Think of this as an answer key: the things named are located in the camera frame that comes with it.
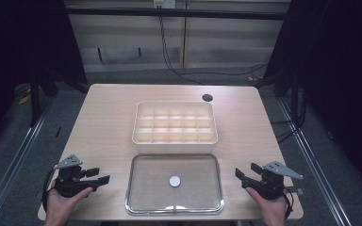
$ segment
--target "wire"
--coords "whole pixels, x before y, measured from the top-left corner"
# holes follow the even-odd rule
[[[292,207],[293,207],[294,200],[293,200],[293,195],[292,195],[292,193],[290,192],[290,190],[287,189],[286,187],[284,187],[284,189],[287,190],[287,192],[289,193],[289,195],[290,195],[290,197],[291,197],[291,199],[292,199],[292,202],[289,202],[289,199],[288,199],[287,195],[284,194],[284,193],[282,193],[282,195],[284,196],[285,200],[287,201],[287,211],[286,211],[286,213],[285,213],[285,219],[287,219],[287,218],[289,217],[289,215],[290,215],[290,212],[293,211]]]
[[[42,206],[43,206],[43,209],[45,210],[45,212],[46,212],[46,208],[47,208],[47,204],[48,204],[48,194],[49,194],[49,191],[50,191],[50,190],[47,190],[48,189],[48,183],[49,183],[54,171],[55,171],[54,169],[50,169],[48,174],[46,174],[45,181],[43,182]]]
[[[172,71],[173,73],[175,73],[178,77],[180,77],[181,79],[185,79],[188,80],[190,82],[199,84],[199,85],[204,85],[201,82],[186,78],[182,75],[191,75],[191,74],[218,74],[218,75],[228,75],[228,76],[240,76],[240,75],[246,75],[246,74],[251,74],[253,76],[253,72],[258,71],[259,69],[267,66],[267,64],[256,64],[254,66],[251,67],[251,70],[245,73],[214,73],[214,72],[196,72],[196,73],[181,73],[181,72],[177,72],[174,68],[173,65],[170,61],[170,57],[169,57],[169,53],[167,51],[167,43],[166,43],[166,38],[164,35],[164,25],[163,25],[163,18],[159,17],[159,21],[160,21],[160,33],[161,33],[161,41],[162,41],[162,52],[163,52],[163,58],[164,58],[164,62],[166,63],[167,68]]]
[[[287,133],[284,133],[282,135],[279,135],[277,137],[282,137],[282,136],[285,136],[283,137],[282,139],[278,140],[278,144],[284,142],[286,139],[288,139],[291,135],[293,135],[294,133],[296,133],[297,131],[299,131],[302,126],[304,125],[304,119],[305,119],[305,112],[306,112],[306,105],[307,105],[307,96],[305,95],[304,93],[304,99],[302,101],[302,105],[301,105],[301,115],[298,117],[297,121],[296,121],[296,128],[290,132],[287,132]]]

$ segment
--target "glass lid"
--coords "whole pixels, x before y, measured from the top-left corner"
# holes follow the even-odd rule
[[[131,215],[218,214],[223,208],[217,159],[212,154],[140,154],[125,197]]]

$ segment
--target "black cable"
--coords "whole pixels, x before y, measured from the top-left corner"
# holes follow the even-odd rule
[[[299,131],[302,126],[304,125],[304,119],[305,119],[305,112],[306,112],[306,105],[307,105],[307,99],[308,97],[306,96],[306,94],[304,93],[304,99],[302,101],[302,105],[301,105],[301,114],[300,116],[298,117],[298,121],[286,121],[287,123],[291,123],[291,122],[295,122],[296,123],[296,127],[294,130],[290,131],[290,132],[287,132],[287,133],[284,133],[282,135],[279,135],[279,136],[276,136],[276,137],[282,137],[282,136],[286,136],[280,140],[278,140],[278,144],[284,142],[286,139],[288,139],[291,135],[293,135],[295,132]]]
[[[289,71],[289,69],[285,69],[282,72],[276,73],[273,76],[270,77],[265,77],[263,78],[260,82],[256,83],[254,85],[254,87],[256,87],[257,89],[260,89],[268,84],[273,83],[279,76],[283,75],[284,73],[286,73],[287,71]]]
[[[48,206],[48,194],[49,194],[49,191],[50,191],[50,190],[48,190],[48,183],[51,180],[51,177],[52,177],[52,174],[53,174],[54,171],[55,171],[54,169],[50,169],[48,174],[46,174],[45,181],[43,182],[42,206],[43,206],[43,210],[45,210],[45,213],[46,213],[47,206]]]
[[[166,63],[167,68],[172,71],[173,73],[175,73],[178,77],[188,80],[190,82],[193,83],[197,83],[199,85],[204,85],[203,83],[200,83],[198,81],[192,80],[192,79],[188,79],[186,77],[183,77],[182,75],[191,75],[191,74],[219,74],[219,75],[228,75],[228,76],[240,76],[240,75],[245,75],[245,74],[249,74],[251,73],[253,75],[253,72],[267,66],[267,64],[256,64],[254,66],[251,67],[251,70],[245,73],[212,73],[212,72],[197,72],[197,73],[181,73],[181,72],[177,72],[174,68],[173,65],[170,61],[170,57],[169,57],[169,53],[167,51],[167,43],[166,43],[166,38],[164,35],[164,26],[163,26],[163,18],[159,17],[159,21],[160,21],[160,32],[161,32],[161,41],[162,41],[162,52],[163,52],[163,58],[164,58],[164,62]]]
[[[290,192],[290,190],[287,189],[286,187],[285,187],[285,189],[287,190],[287,192],[289,193],[290,197],[292,198],[292,202],[290,202],[289,199],[288,199],[288,197],[287,197],[287,195],[284,194],[284,192],[282,193],[283,197],[284,197],[285,200],[287,201],[287,211],[286,211],[286,213],[285,213],[285,219],[287,219],[287,218],[289,217],[289,215],[290,215],[290,212],[293,211],[292,207],[293,207],[294,200],[293,200],[293,195],[292,195],[292,193]]]
[[[199,84],[199,85],[204,85],[203,83],[200,83],[198,81],[183,77],[183,76],[181,76],[181,74],[179,74],[178,72],[175,71],[175,69],[173,68],[172,63],[170,62],[169,53],[167,52],[167,43],[166,43],[166,39],[165,39],[165,36],[164,36],[164,28],[163,28],[163,18],[159,17],[158,19],[160,20],[160,33],[161,33],[163,57],[164,57],[164,62],[166,63],[167,68],[170,71],[172,71],[173,73],[175,73],[181,79],[188,80],[190,82],[193,82],[193,83],[196,83],[196,84]]]

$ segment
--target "human hand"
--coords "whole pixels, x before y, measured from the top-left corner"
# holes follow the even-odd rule
[[[263,199],[257,191],[251,187],[246,187],[246,191],[255,200],[261,210],[263,221],[269,226],[284,226],[287,201],[284,197],[275,200]]]
[[[55,189],[48,194],[45,226],[66,225],[75,206],[93,191],[92,187],[85,188],[71,198],[61,196]]]

